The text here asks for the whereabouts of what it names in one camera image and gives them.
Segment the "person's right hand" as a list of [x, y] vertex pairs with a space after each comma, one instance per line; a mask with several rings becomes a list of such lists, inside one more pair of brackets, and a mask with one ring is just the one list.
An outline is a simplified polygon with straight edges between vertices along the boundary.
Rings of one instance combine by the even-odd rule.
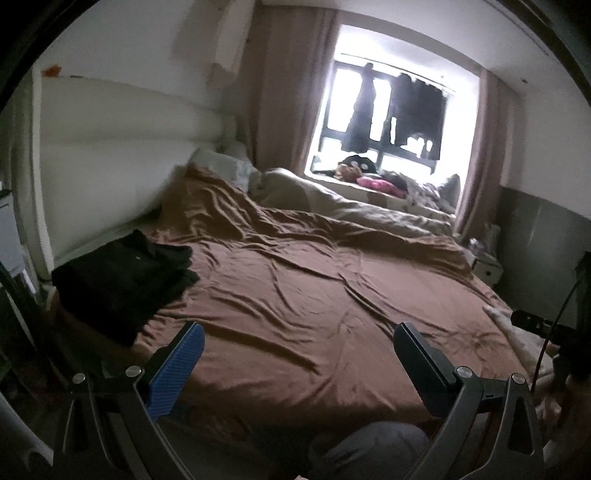
[[543, 400], [543, 419], [549, 428], [543, 454], [550, 467], [579, 453], [590, 442], [590, 382], [578, 382], [572, 375], [563, 382], [554, 377]]

